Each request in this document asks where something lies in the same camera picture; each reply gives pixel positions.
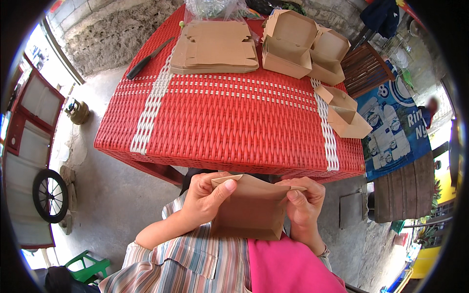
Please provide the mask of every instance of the dark jacket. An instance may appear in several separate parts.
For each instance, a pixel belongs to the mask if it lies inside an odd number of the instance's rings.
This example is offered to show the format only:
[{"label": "dark jacket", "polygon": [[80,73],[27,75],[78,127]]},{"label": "dark jacket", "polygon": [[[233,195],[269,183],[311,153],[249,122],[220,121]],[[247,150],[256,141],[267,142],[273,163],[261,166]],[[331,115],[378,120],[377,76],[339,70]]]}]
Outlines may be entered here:
[{"label": "dark jacket", "polygon": [[363,23],[384,38],[394,37],[399,24],[399,8],[395,0],[374,0],[360,14]]}]

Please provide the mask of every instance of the yellow wall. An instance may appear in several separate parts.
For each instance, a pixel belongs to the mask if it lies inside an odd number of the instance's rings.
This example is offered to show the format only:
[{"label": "yellow wall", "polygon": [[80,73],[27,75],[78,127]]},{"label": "yellow wall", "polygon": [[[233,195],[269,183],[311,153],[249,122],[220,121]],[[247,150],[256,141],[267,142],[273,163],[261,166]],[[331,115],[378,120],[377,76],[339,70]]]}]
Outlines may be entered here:
[{"label": "yellow wall", "polygon": [[414,262],[414,271],[412,272],[412,279],[423,279],[430,271],[438,256],[440,246],[421,249],[418,253],[417,259]]},{"label": "yellow wall", "polygon": [[437,170],[435,172],[435,178],[440,180],[441,186],[441,198],[438,199],[438,203],[447,202],[456,197],[456,193],[454,192],[454,187],[451,187],[451,175],[449,170]]}]

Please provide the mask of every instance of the blue banner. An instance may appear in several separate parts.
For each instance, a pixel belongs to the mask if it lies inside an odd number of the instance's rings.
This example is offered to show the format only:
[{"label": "blue banner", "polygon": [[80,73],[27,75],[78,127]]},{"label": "blue banner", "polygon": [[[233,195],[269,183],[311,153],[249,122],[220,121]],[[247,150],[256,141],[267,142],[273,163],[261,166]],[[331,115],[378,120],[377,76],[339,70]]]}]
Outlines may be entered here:
[{"label": "blue banner", "polygon": [[397,170],[431,151],[427,129],[396,69],[396,77],[359,96],[358,112],[373,127],[362,139],[368,180]]}]

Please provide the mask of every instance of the flat cardboard box template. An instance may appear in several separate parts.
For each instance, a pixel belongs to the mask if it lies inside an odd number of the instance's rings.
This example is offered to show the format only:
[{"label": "flat cardboard box template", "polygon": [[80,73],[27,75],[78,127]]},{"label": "flat cardboard box template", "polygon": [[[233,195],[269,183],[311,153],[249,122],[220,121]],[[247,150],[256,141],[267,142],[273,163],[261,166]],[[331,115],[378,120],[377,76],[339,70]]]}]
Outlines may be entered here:
[{"label": "flat cardboard box template", "polygon": [[312,65],[308,76],[329,85],[344,81],[345,75],[340,62],[349,48],[350,43],[346,37],[332,29],[320,27],[310,50]]},{"label": "flat cardboard box template", "polygon": [[231,64],[256,66],[255,52],[248,40],[248,25],[237,21],[202,21],[189,27],[187,38],[188,66],[197,64]]},{"label": "flat cardboard box template", "polygon": [[291,189],[306,188],[274,185],[247,174],[212,179],[212,187],[228,179],[238,186],[221,204],[211,236],[280,240],[286,211],[283,199]]},{"label": "flat cardboard box template", "polygon": [[345,92],[324,85],[314,91],[329,105],[327,122],[342,138],[365,138],[373,129],[357,113],[358,103]]},{"label": "flat cardboard box template", "polygon": [[264,69],[302,78],[311,71],[311,48],[318,24],[293,10],[276,9],[264,28]]},{"label": "flat cardboard box template", "polygon": [[183,28],[170,60],[170,72],[175,74],[243,73],[257,68],[249,28],[236,21],[190,22]]}]

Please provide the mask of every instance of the hand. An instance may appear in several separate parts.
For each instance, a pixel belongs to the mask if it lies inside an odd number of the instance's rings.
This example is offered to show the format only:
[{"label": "hand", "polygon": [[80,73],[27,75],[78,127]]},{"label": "hand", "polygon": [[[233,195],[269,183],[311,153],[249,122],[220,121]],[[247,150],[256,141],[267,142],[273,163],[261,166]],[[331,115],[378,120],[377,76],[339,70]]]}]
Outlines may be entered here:
[{"label": "hand", "polygon": [[287,215],[292,223],[299,226],[307,227],[317,222],[325,196],[323,185],[308,177],[282,180],[275,185],[307,188],[303,192],[299,190],[287,192]]},{"label": "hand", "polygon": [[203,173],[192,176],[186,200],[181,209],[181,215],[189,225],[190,230],[213,220],[218,208],[237,187],[235,180],[227,180],[215,189],[212,179],[231,176],[228,172]]},{"label": "hand", "polygon": [[306,244],[315,255],[321,255],[325,244],[318,232],[318,217],[324,202],[325,187],[308,177],[282,180],[276,185],[306,188],[303,192],[287,192],[287,215],[291,221],[290,237]]}]

